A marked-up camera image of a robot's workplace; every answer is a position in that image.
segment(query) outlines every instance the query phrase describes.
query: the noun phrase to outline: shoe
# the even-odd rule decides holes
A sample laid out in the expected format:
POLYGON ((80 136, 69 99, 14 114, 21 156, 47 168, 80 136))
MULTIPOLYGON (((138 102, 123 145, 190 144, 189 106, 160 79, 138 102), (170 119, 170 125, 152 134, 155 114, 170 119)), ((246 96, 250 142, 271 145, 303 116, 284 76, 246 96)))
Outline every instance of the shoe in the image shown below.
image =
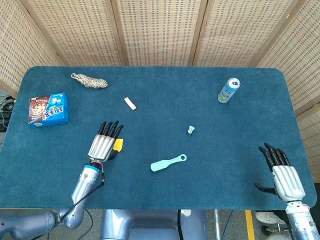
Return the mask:
POLYGON ((278 216, 276 216, 272 211, 256 211, 255 217, 260 222, 265 224, 286 224, 278 216))
POLYGON ((268 236, 266 240, 290 240, 286 235, 281 235, 279 233, 273 233, 272 235, 268 236))

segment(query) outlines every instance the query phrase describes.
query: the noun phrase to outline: green and white can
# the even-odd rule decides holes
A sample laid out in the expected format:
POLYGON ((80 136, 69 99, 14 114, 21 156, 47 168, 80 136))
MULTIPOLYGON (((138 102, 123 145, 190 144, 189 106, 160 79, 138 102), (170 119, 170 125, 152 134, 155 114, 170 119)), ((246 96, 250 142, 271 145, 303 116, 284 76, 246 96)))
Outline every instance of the green and white can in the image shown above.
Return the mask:
POLYGON ((227 103, 238 88, 240 88, 239 79, 231 77, 218 94, 218 101, 222 104, 227 103))

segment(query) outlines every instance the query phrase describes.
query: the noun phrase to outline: yellow object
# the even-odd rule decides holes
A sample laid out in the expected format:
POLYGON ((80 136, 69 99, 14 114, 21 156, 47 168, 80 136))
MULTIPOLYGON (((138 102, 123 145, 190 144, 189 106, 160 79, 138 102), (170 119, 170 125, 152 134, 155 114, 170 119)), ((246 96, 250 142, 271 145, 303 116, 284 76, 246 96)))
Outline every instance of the yellow object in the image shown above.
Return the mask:
POLYGON ((124 144, 124 140, 122 138, 117 138, 113 145, 113 150, 121 152, 122 145, 124 144))
POLYGON ((252 222, 251 210, 245 210, 246 230, 248 232, 248 240, 255 240, 254 223, 252 222))

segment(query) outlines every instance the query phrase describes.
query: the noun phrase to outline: snack box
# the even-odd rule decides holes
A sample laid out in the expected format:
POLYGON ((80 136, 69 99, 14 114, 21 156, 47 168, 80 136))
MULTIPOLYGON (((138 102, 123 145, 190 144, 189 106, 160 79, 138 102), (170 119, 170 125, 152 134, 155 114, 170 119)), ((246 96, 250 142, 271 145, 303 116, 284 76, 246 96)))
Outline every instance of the snack box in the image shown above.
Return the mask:
POLYGON ((64 92, 30 98, 29 121, 33 127, 64 124, 69 121, 69 99, 64 92))

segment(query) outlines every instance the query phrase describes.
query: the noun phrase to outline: yellow floor marking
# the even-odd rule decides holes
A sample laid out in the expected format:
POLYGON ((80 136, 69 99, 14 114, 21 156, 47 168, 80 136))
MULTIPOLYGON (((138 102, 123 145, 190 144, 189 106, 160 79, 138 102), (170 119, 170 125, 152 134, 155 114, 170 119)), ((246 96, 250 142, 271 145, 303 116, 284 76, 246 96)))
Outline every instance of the yellow floor marking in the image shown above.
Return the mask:
POLYGON ((248 232, 248 240, 255 240, 254 223, 252 222, 251 210, 245 210, 246 230, 248 232))

